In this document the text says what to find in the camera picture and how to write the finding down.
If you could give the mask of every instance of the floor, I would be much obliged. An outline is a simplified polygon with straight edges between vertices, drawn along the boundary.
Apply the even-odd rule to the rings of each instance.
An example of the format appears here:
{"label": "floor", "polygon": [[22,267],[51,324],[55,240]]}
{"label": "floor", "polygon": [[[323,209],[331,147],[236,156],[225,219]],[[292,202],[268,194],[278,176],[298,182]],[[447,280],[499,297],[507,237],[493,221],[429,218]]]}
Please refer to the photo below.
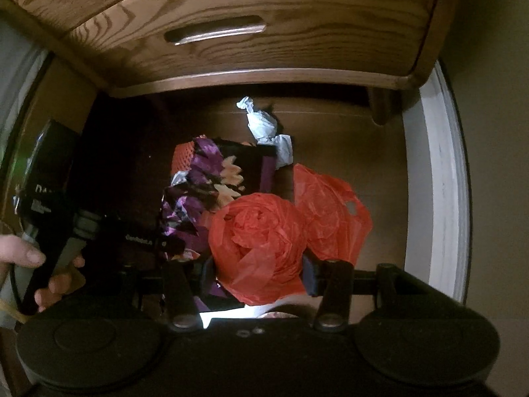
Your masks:
{"label": "floor", "polygon": [[[101,96],[74,164],[73,191],[92,210],[111,209],[153,225],[176,144],[200,134],[253,141],[245,113],[235,106],[245,95],[272,112],[282,132],[292,136],[295,162],[346,180],[370,210],[374,228],[356,268],[374,270],[380,262],[403,267],[408,205],[403,123],[395,116],[384,127],[376,126],[361,88],[283,84],[172,91],[125,100]],[[292,198],[292,166],[276,172],[274,193]],[[308,296],[293,300],[319,302]],[[371,297],[356,296],[353,306],[350,320],[356,322],[372,309]]]}

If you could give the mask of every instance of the wall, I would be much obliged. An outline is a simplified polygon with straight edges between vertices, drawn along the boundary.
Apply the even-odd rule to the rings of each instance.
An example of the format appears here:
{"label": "wall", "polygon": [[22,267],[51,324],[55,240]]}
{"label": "wall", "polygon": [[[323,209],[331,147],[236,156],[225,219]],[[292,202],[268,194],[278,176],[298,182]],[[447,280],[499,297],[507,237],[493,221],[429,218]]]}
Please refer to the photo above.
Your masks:
{"label": "wall", "polygon": [[489,385],[529,393],[529,0],[462,0],[441,55],[469,161],[467,304],[502,339]]}
{"label": "wall", "polygon": [[15,30],[0,13],[0,164],[27,92],[47,55],[46,50]]}
{"label": "wall", "polygon": [[432,164],[427,123],[418,89],[403,91],[404,133],[408,166],[408,238],[404,270],[428,282],[434,226]]}

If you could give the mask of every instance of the crumpled red plastic bag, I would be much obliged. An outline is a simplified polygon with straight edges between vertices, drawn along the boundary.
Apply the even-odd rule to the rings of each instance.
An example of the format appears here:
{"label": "crumpled red plastic bag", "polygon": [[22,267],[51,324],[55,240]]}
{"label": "crumpled red plastic bag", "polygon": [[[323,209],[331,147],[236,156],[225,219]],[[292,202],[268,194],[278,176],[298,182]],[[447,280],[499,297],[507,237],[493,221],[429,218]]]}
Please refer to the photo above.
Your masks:
{"label": "crumpled red plastic bag", "polygon": [[274,194],[240,197],[213,215],[209,242],[217,278],[239,301],[256,306],[305,292],[305,221],[291,202]]}
{"label": "crumpled red plastic bag", "polygon": [[[305,217],[311,251],[321,260],[340,259],[355,265],[373,222],[351,186],[296,164],[294,201]],[[347,209],[349,201],[356,206],[355,215]]]}

